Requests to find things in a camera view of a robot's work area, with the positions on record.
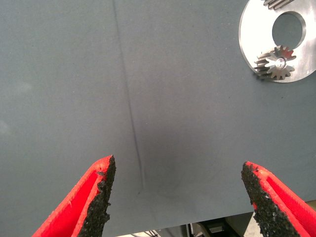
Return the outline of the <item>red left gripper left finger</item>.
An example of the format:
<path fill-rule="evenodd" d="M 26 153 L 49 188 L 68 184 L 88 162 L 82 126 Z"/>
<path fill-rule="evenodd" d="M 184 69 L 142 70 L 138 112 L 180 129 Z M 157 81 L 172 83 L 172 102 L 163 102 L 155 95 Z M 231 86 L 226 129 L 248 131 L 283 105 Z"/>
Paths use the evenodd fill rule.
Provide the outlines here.
<path fill-rule="evenodd" d="M 113 155 L 97 160 L 33 234 L 34 237 L 101 237 L 116 173 Z"/>

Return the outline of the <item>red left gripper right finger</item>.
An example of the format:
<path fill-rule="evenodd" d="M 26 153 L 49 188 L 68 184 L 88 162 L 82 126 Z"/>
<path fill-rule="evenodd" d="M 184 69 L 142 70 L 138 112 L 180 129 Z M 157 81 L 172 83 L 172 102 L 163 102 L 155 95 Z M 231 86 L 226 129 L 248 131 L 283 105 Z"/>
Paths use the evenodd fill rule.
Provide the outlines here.
<path fill-rule="evenodd" d="M 265 237 L 314 237 L 316 211 L 266 168 L 246 161 L 241 171 L 254 208 L 254 219 Z"/>

